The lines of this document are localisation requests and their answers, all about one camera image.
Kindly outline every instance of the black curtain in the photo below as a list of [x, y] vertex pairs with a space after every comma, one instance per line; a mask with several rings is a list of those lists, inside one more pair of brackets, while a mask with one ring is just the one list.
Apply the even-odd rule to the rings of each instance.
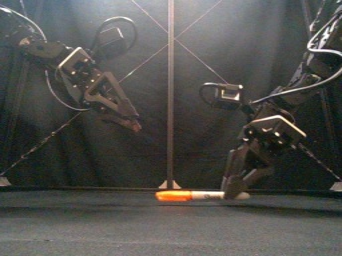
[[[311, 2], [313, 13], [319, 2]], [[167, 179], [168, 1], [89, 0], [84, 4], [81, 0], [36, 0], [24, 4], [48, 40], [61, 41], [71, 47], [89, 47], [95, 31], [107, 18], [127, 16], [135, 21], [139, 31], [135, 47], [126, 55], [103, 61], [100, 68], [110, 70], [122, 81], [140, 114], [143, 130], [135, 134], [103, 123], [95, 112], [83, 113], [8, 172], [9, 181], [15, 185], [158, 187]], [[9, 7], [21, 11], [19, 4]], [[174, 20], [174, 179], [182, 187], [219, 188], [227, 152], [236, 146], [246, 120], [238, 111], [207, 106], [198, 96], [199, 86], [223, 81], [242, 84], [246, 98], [254, 100], [287, 84], [306, 49], [303, 6], [298, 0], [175, 0]], [[122, 24], [122, 29], [130, 41], [131, 28]], [[13, 111], [9, 103], [15, 97], [8, 92], [16, 91], [20, 70], [11, 58], [3, 58], [4, 54], [11, 55], [13, 51], [1, 49], [5, 66], [1, 74], [7, 79], [1, 82], [1, 106], [7, 113], [1, 118], [1, 136], [8, 141]], [[337, 107], [341, 97], [338, 92], [334, 95], [334, 111], [341, 116]], [[57, 103], [43, 71], [29, 64], [17, 123], [11, 131], [9, 151], [3, 150], [7, 159], [1, 161], [5, 163], [1, 168], [75, 114]], [[331, 164], [319, 96], [301, 108], [298, 126], [309, 134], [307, 146]], [[259, 184], [267, 188], [303, 189], [330, 185], [330, 176], [299, 152], [279, 159], [275, 175]]]

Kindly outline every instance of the vertical pole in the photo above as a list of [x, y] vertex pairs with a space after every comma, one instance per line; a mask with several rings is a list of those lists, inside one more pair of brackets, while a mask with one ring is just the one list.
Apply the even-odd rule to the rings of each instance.
[[175, 1], [168, 0], [167, 189], [174, 188], [174, 40]]

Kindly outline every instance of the orange marker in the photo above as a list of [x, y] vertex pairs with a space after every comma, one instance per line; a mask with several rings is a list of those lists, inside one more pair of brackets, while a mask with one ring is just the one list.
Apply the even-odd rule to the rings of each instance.
[[[186, 202], [191, 200], [223, 199], [222, 191], [191, 191], [191, 190], [166, 190], [155, 193], [158, 201]], [[248, 199], [250, 194], [242, 192], [235, 199]]]

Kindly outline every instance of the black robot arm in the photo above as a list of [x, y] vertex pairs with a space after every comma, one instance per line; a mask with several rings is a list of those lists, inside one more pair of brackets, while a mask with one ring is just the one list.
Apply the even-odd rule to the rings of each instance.
[[202, 86], [202, 98], [206, 88], [215, 89], [214, 100], [206, 101], [211, 106], [240, 109], [248, 118], [239, 135], [240, 145], [228, 153], [220, 187], [226, 199], [234, 199], [262, 177], [272, 174], [274, 161], [283, 152], [298, 147], [307, 152], [301, 143], [306, 133], [295, 126], [293, 114], [323, 87], [341, 82], [341, 38], [342, 8], [338, 5], [329, 22], [307, 43], [303, 61], [287, 86], [278, 87], [267, 97], [252, 102], [246, 102], [242, 85], [206, 83]]
[[[126, 17], [111, 18], [104, 25], [116, 20], [124, 20], [134, 25]], [[17, 48], [27, 59], [45, 69], [47, 84], [59, 102], [76, 111], [93, 109], [101, 120], [118, 123], [138, 132], [142, 127], [135, 107], [114, 74], [101, 72], [95, 62], [96, 57], [105, 57], [105, 51], [108, 55], [115, 53], [116, 56], [127, 50], [119, 28], [97, 31], [97, 40], [92, 44], [96, 50], [93, 52], [81, 47], [73, 49], [60, 42], [49, 42], [39, 26], [27, 17], [1, 5], [0, 24], [1, 41], [9, 47]], [[53, 74], [59, 84], [65, 86], [79, 107], [71, 106], [56, 95], [49, 83], [49, 74]]]

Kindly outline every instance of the gray floor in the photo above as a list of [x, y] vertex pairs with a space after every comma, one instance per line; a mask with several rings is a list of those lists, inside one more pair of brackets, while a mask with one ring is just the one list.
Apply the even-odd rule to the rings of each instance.
[[342, 201], [254, 195], [160, 203], [151, 192], [0, 193], [0, 255], [342, 255]]

